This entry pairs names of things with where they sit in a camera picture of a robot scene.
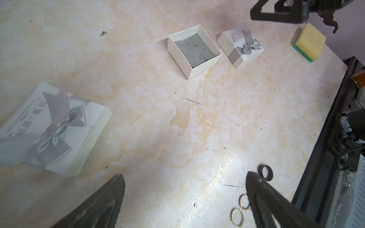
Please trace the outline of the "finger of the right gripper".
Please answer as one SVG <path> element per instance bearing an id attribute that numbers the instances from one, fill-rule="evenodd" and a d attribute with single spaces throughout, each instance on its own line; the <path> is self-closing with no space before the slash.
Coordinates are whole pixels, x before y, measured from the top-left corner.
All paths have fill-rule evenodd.
<path id="1" fill-rule="evenodd" d="M 258 1 L 250 10 L 251 19 L 254 21 L 272 21 L 280 23 L 301 24 L 308 20 L 309 1 L 293 1 L 291 6 L 285 6 L 286 1 L 277 1 L 274 12 L 262 12 L 268 0 Z"/>

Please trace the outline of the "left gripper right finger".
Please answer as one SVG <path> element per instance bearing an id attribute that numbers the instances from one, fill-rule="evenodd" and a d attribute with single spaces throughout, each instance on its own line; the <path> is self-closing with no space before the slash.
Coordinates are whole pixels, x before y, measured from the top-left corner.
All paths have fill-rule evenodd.
<path id="1" fill-rule="evenodd" d="M 319 227 L 257 173 L 247 173 L 246 190 L 258 228 L 275 228 L 276 220 L 282 228 Z"/>

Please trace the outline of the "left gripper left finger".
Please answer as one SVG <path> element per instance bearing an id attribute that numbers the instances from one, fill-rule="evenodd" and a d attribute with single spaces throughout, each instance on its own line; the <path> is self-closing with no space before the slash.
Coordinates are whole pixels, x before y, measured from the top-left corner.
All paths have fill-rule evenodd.
<path id="1" fill-rule="evenodd" d="M 116 174 L 54 228 L 114 228 L 125 194 L 125 180 Z"/>

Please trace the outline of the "white gift box base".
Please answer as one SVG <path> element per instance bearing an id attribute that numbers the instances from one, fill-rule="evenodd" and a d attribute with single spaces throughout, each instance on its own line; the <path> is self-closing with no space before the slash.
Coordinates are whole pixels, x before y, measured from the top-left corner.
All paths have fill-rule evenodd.
<path id="1" fill-rule="evenodd" d="M 187 79 L 210 69 L 222 56 L 201 25 L 169 35 L 167 50 Z"/>

